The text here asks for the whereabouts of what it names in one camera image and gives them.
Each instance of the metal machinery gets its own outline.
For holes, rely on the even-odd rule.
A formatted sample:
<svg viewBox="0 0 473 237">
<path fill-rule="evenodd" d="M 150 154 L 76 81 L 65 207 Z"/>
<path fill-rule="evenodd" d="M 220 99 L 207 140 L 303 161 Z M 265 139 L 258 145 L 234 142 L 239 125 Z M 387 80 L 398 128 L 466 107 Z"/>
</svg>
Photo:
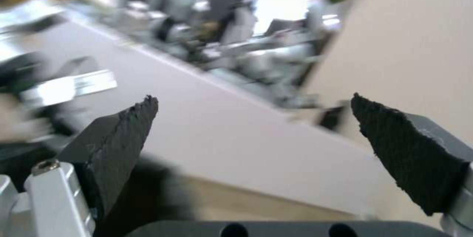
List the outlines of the metal machinery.
<svg viewBox="0 0 473 237">
<path fill-rule="evenodd" d="M 321 57 L 320 47 L 327 35 L 321 22 L 321 11 L 313 6 L 309 8 L 304 25 L 274 20 L 262 37 L 208 45 L 202 50 L 205 69 L 224 79 L 232 77 L 231 80 L 241 87 L 279 107 L 318 108 L 316 96 L 300 94 L 299 86 L 307 71 Z"/>
<path fill-rule="evenodd" d="M 88 0 L 102 22 L 181 59 L 195 47 L 208 0 Z"/>
<path fill-rule="evenodd" d="M 254 0 L 241 0 L 220 21 L 216 42 L 200 39 L 208 0 L 90 0 L 107 7 L 103 22 L 134 39 L 196 64 L 278 107 L 318 108 L 316 96 L 299 93 L 308 70 L 318 61 L 326 33 L 318 7 L 305 24 L 274 21 L 263 37 L 251 37 Z"/>
</svg>

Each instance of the metal screw head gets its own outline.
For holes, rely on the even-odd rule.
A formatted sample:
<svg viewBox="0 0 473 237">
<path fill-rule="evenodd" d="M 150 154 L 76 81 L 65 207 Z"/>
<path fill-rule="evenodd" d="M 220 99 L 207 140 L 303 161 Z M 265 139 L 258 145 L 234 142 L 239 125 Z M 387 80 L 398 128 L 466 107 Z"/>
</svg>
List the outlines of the metal screw head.
<svg viewBox="0 0 473 237">
<path fill-rule="evenodd" d="M 32 169 L 31 173 L 33 176 L 38 176 L 40 174 L 46 173 L 50 170 L 57 169 L 61 166 L 59 160 L 55 158 L 47 159 L 36 164 Z"/>
</svg>

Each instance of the wooden floor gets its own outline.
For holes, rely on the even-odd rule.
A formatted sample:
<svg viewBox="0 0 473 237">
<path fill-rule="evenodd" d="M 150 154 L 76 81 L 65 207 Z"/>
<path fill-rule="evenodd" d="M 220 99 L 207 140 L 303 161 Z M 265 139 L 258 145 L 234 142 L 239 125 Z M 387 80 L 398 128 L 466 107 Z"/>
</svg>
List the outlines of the wooden floor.
<svg viewBox="0 0 473 237">
<path fill-rule="evenodd" d="M 186 178 L 201 220 L 353 220 L 354 215 Z"/>
</svg>

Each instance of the gray metal part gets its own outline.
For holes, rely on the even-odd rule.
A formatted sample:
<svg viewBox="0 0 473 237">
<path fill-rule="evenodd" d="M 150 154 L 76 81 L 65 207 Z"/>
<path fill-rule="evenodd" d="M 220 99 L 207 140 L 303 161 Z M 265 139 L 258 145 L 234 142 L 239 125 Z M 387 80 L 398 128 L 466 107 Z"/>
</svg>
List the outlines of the gray metal part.
<svg viewBox="0 0 473 237">
<path fill-rule="evenodd" d="M 7 225 L 7 237 L 35 237 L 31 205 L 28 193 L 20 193 L 10 213 Z"/>
<path fill-rule="evenodd" d="M 5 232 L 11 209 L 17 201 L 18 192 L 10 177 L 0 175 L 0 236 Z"/>
<path fill-rule="evenodd" d="M 416 114 L 406 114 L 406 116 L 417 131 L 434 139 L 449 154 L 465 161 L 473 161 L 473 149 L 436 124 L 434 121 Z"/>
<path fill-rule="evenodd" d="M 29 176 L 25 188 L 36 236 L 91 236 L 95 222 L 70 163 L 61 162 L 60 168 Z"/>
<path fill-rule="evenodd" d="M 20 94 L 24 105 L 40 108 L 71 101 L 74 97 L 117 87 L 113 73 L 109 70 L 61 77 L 38 84 Z"/>
<path fill-rule="evenodd" d="M 0 11 L 0 34 L 16 31 L 35 31 L 49 19 L 58 18 L 63 9 L 57 0 L 27 0 L 8 10 Z"/>
<path fill-rule="evenodd" d="M 246 234 L 228 235 L 220 233 L 233 222 L 216 221 L 162 221 L 150 223 L 131 232 L 127 237 L 148 236 L 250 236 L 250 237 L 448 237 L 449 235 L 426 225 L 399 221 L 342 221 L 342 222 L 249 222 L 241 221 L 237 225 L 244 228 Z M 335 231 L 336 228 L 348 227 L 353 233 Z"/>
<path fill-rule="evenodd" d="M 471 237 L 473 230 L 458 223 L 451 215 L 445 214 L 440 219 L 440 225 L 444 232 L 452 237 Z"/>
<path fill-rule="evenodd" d="M 473 236 L 473 163 L 470 163 L 463 186 L 456 193 L 448 213 L 441 220 L 442 228 L 449 233 L 469 232 Z"/>
</svg>

